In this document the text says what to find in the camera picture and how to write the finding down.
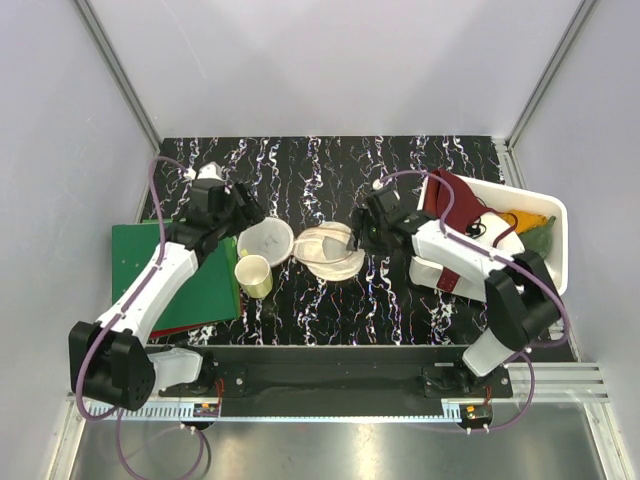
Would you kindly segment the beige mesh laundry bag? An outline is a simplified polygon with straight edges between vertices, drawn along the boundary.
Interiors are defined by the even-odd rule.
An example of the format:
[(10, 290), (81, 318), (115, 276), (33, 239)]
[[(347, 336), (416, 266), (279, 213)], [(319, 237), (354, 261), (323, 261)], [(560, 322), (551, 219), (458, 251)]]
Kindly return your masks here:
[(237, 252), (260, 255), (271, 267), (292, 257), (317, 278), (340, 282), (355, 277), (364, 265), (365, 252), (352, 249), (353, 239), (351, 228), (340, 222), (323, 222), (296, 236), (284, 220), (267, 217), (239, 235)]

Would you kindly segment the dark red bra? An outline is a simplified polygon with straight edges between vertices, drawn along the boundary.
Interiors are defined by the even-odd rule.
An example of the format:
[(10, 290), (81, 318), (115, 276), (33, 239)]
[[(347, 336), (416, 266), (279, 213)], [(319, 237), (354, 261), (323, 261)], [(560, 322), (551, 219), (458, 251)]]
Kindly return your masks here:
[[(423, 210), (443, 219), (457, 232), (466, 234), (468, 227), (487, 212), (502, 213), (486, 206), (461, 178), (443, 168), (433, 171), (429, 180), (433, 180), (434, 185), (427, 187)], [(512, 231), (510, 227), (502, 236)]]

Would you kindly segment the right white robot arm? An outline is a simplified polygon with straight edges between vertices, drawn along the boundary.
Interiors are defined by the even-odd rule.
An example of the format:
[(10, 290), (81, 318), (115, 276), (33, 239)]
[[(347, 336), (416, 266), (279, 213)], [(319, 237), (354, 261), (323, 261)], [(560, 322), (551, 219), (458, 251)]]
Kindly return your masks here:
[(454, 384), (476, 396), (490, 373), (568, 314), (544, 260), (526, 250), (513, 256), (448, 227), (442, 217), (409, 210), (393, 188), (371, 192), (351, 216), (351, 250), (372, 255), (401, 251), (438, 263), (484, 287), (488, 327), (462, 355)]

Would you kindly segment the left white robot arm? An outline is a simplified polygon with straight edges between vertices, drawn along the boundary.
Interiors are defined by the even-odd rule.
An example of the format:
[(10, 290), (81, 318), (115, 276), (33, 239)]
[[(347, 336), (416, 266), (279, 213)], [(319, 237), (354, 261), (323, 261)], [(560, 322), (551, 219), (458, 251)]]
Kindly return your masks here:
[(219, 243), (265, 219), (243, 183), (196, 179), (178, 217), (160, 222), (160, 241), (140, 275), (98, 320), (77, 322), (68, 337), (72, 391), (114, 409), (136, 411), (149, 397), (182, 384), (196, 396), (215, 386), (216, 372), (193, 348), (149, 353), (145, 347), (176, 293)]

